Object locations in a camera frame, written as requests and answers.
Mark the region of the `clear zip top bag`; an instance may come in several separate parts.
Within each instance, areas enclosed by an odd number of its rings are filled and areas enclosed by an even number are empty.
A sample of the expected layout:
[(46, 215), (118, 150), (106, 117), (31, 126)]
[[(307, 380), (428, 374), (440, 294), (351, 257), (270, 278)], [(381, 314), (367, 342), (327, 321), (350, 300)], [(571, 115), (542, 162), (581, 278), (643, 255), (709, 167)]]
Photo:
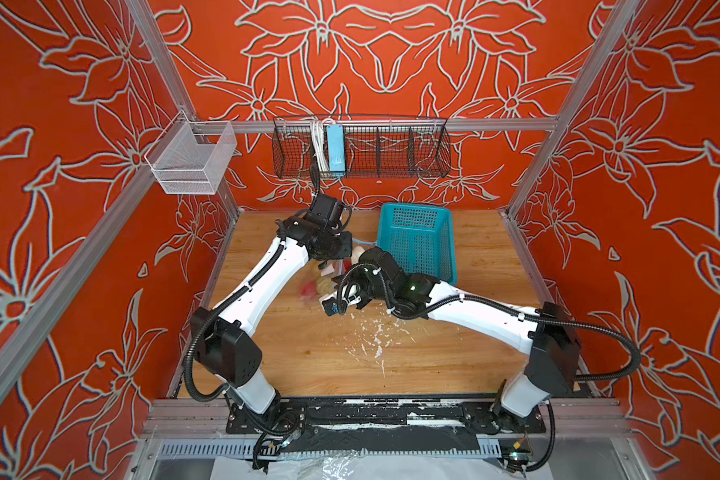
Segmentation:
[(310, 262), (299, 275), (298, 294), (305, 305), (317, 302), (332, 293), (338, 284), (338, 278), (359, 261), (360, 256), (374, 243), (354, 240), (351, 256), (343, 260), (329, 260), (325, 265)]

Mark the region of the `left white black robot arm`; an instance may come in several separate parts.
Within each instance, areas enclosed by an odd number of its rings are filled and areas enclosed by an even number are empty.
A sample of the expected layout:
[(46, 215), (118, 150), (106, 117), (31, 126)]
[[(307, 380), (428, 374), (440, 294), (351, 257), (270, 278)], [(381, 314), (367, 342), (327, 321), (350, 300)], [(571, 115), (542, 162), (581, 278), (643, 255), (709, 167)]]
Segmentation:
[(275, 430), (280, 396), (265, 378), (263, 353), (253, 336), (271, 303), (309, 262), (351, 256), (352, 236), (342, 219), (349, 209), (317, 190), (307, 209), (276, 222), (265, 255), (231, 294), (212, 309), (200, 307), (192, 314), (183, 358), (183, 382), (192, 399), (210, 402), (232, 393), (254, 421)]

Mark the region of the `green cabbage toy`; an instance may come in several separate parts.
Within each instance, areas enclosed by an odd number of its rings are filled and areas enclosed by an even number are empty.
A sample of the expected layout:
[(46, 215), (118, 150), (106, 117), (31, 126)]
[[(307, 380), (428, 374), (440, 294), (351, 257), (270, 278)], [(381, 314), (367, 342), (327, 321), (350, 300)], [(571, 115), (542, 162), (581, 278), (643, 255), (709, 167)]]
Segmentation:
[(330, 275), (319, 276), (315, 280), (318, 296), (322, 297), (335, 292), (336, 284)]

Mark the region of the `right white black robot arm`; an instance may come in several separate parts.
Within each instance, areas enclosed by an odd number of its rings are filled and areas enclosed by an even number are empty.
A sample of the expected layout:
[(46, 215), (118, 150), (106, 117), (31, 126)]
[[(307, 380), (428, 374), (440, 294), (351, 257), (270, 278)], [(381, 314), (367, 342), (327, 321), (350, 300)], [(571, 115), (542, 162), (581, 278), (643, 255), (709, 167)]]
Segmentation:
[[(634, 373), (641, 352), (628, 336), (599, 325), (574, 322), (557, 304), (520, 307), (461, 290), (435, 276), (406, 273), (392, 255), (379, 247), (365, 251), (358, 262), (334, 280), (334, 291), (322, 298), (329, 316), (362, 309), (374, 300), (384, 302), (400, 320), (430, 319), (481, 333), (526, 355), (524, 370), (506, 381), (496, 405), (499, 412), (519, 418), (537, 405), (567, 395), (578, 382), (605, 381)], [(588, 330), (618, 341), (630, 355), (628, 363), (611, 372), (578, 373), (581, 340)]]

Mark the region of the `red apple toy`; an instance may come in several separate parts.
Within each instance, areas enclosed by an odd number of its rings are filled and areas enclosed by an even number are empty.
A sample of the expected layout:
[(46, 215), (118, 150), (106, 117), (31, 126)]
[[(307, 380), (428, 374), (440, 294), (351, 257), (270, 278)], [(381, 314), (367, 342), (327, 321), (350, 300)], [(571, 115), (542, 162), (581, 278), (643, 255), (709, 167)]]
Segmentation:
[(303, 302), (309, 302), (317, 298), (318, 292), (316, 284), (314, 282), (303, 284), (300, 288), (299, 296)]

